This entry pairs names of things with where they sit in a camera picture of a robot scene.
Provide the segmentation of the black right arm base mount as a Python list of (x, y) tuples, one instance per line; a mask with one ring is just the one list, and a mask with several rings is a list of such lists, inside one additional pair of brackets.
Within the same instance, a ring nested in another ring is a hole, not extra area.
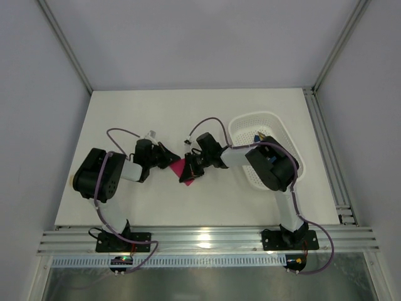
[(320, 245), (313, 230), (307, 230), (304, 234), (296, 235), (283, 233), (281, 230), (263, 230), (261, 243), (264, 251), (303, 251), (319, 250)]

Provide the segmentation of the pink paper napkin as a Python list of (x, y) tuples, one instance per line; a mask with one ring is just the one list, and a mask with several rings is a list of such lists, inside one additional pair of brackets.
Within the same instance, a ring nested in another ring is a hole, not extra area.
[(177, 162), (174, 162), (169, 166), (169, 168), (173, 171), (173, 173), (180, 178), (183, 171), (184, 171), (184, 166), (185, 166), (185, 159), (181, 159)]

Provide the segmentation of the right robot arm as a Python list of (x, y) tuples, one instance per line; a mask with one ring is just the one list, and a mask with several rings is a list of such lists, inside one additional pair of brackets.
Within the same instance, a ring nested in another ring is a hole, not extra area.
[(204, 169), (210, 166), (217, 169), (252, 167), (262, 184), (274, 192), (280, 216), (279, 240), (289, 249), (303, 244), (309, 226), (301, 217), (294, 193), (299, 164), (288, 150), (271, 136), (250, 145), (222, 147), (206, 132), (196, 142), (200, 149), (185, 154), (180, 182), (203, 176)]

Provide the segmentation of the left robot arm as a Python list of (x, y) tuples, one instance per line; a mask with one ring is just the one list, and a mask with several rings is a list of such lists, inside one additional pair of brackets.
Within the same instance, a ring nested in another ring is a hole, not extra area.
[(131, 159), (125, 154), (92, 148), (73, 177), (73, 189), (81, 197), (92, 200), (106, 234), (126, 243), (130, 239), (130, 224), (114, 200), (120, 181), (143, 183), (154, 167), (166, 169), (180, 157), (153, 139), (139, 139)]

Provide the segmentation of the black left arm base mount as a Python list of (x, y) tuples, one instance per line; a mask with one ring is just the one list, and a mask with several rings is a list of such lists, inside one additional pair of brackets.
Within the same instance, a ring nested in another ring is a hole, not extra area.
[(108, 232), (101, 232), (96, 239), (95, 251), (97, 253), (149, 253), (151, 233), (133, 232), (129, 233), (129, 243)]

